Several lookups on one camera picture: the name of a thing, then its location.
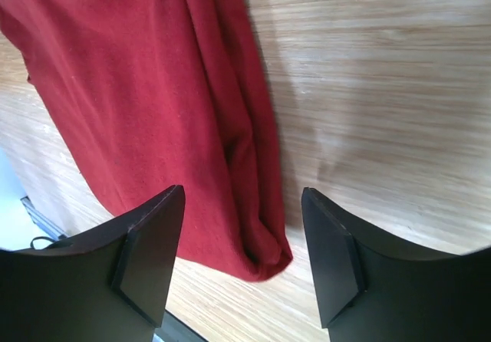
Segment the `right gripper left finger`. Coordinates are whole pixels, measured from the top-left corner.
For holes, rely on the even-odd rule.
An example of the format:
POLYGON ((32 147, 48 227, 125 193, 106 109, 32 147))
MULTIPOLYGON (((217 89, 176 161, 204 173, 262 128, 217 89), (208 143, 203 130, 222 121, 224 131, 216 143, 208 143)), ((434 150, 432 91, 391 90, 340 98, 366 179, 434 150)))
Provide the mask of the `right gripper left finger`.
POLYGON ((163 322, 182 186, 42 250, 1 253, 3 341, 151 341, 163 322))

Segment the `aluminium rail frame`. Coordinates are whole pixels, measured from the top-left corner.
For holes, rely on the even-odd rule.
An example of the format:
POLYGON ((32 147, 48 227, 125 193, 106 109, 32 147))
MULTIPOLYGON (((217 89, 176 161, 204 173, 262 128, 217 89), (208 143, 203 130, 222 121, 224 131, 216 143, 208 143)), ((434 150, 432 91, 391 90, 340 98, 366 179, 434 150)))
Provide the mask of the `aluminium rail frame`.
POLYGON ((31 220, 37 227, 39 227, 43 232, 45 232, 50 238, 54 240, 59 240, 62 238, 67 238, 66 234, 51 220, 42 215, 32 204, 31 200, 25 196, 21 199, 21 203, 25 207, 31 220))

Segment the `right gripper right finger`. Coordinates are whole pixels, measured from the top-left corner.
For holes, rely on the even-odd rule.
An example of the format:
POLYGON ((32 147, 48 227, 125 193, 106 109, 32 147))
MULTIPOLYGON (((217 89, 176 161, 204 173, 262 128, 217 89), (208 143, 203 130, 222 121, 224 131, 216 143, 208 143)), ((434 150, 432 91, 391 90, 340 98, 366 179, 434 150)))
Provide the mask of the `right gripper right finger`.
POLYGON ((452 255, 393 235, 317 189, 302 218, 321 325, 333 341, 488 341, 490 250, 452 255))

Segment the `dark red t-shirt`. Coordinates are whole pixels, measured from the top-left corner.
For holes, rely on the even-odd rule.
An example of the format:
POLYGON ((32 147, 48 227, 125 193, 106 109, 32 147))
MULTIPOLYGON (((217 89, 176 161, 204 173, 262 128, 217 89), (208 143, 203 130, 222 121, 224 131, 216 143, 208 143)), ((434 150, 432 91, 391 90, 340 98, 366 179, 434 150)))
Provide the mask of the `dark red t-shirt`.
POLYGON ((245 281, 288 267, 277 125, 245 0, 1 0, 1 31, 108 212, 181 185, 178 256, 245 281))

